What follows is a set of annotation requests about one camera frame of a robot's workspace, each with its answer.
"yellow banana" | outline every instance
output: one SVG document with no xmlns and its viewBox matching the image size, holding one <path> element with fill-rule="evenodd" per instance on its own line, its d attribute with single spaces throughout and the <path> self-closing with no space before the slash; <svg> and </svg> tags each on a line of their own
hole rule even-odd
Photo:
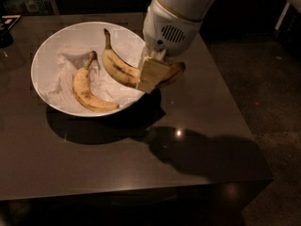
<svg viewBox="0 0 301 226">
<path fill-rule="evenodd" d="M 135 88 L 139 80 L 140 70 L 127 64 L 113 50 L 111 46 L 111 34 L 107 29 L 104 29 L 104 35 L 103 66 L 105 70 L 122 85 Z"/>
<path fill-rule="evenodd" d="M 111 111 L 119 108 L 119 104 L 107 102 L 94 96 L 89 88 L 88 67 L 94 59 L 97 59 L 97 54 L 92 51 L 88 55 L 88 60 L 85 67 L 79 69 L 73 77 L 73 93 L 77 101 L 85 108 L 92 111 Z"/>
</svg>

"table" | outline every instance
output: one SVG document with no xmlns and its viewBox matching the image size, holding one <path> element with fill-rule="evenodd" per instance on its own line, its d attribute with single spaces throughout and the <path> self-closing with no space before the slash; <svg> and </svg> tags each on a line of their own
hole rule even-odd
<svg viewBox="0 0 301 226">
<path fill-rule="evenodd" d="M 11 29 L 13 44 L 0 49 L 1 201 L 141 190 L 141 199 L 150 200 L 156 197 L 147 192 L 176 188 L 178 198 L 242 209 L 272 182 L 200 36 L 179 57 L 187 68 L 180 81 L 123 112 L 83 119 L 42 102 L 30 69 L 49 36 L 91 21 L 120 24 L 141 36 L 143 18 L 142 13 L 23 17 Z"/>
</svg>

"speaker grille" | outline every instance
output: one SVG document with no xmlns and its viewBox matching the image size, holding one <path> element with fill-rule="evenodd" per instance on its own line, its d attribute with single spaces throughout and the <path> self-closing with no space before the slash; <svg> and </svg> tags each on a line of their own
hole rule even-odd
<svg viewBox="0 0 301 226">
<path fill-rule="evenodd" d="M 175 26 L 171 26 L 171 25 L 164 26 L 161 32 L 162 32 L 162 36 L 166 40 L 169 40 L 171 42 L 178 43 L 185 39 L 184 33 Z"/>
</svg>

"plate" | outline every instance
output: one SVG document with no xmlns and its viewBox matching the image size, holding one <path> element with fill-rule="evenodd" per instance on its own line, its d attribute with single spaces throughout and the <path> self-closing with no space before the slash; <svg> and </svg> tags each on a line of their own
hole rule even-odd
<svg viewBox="0 0 301 226">
<path fill-rule="evenodd" d="M 138 101 L 144 92 L 131 89 L 111 78 L 102 63 L 104 29 L 111 33 L 113 49 L 137 67 L 145 42 L 131 30 L 109 23 L 71 25 L 48 38 L 38 49 L 31 66 L 31 79 L 39 97 L 52 108 L 78 117 L 100 117 L 117 113 Z M 91 91 L 99 98 L 120 104 L 119 109 L 95 112 L 84 108 L 72 93 L 72 77 L 84 66 L 87 54 L 96 51 L 97 61 L 89 69 Z"/>
</svg>

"dark floor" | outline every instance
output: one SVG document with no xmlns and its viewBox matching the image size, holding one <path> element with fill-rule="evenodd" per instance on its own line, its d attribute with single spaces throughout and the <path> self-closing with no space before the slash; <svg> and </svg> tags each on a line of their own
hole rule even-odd
<svg viewBox="0 0 301 226">
<path fill-rule="evenodd" d="M 206 43 L 275 175 L 246 225 L 301 225 L 301 61 L 267 35 Z"/>
</svg>

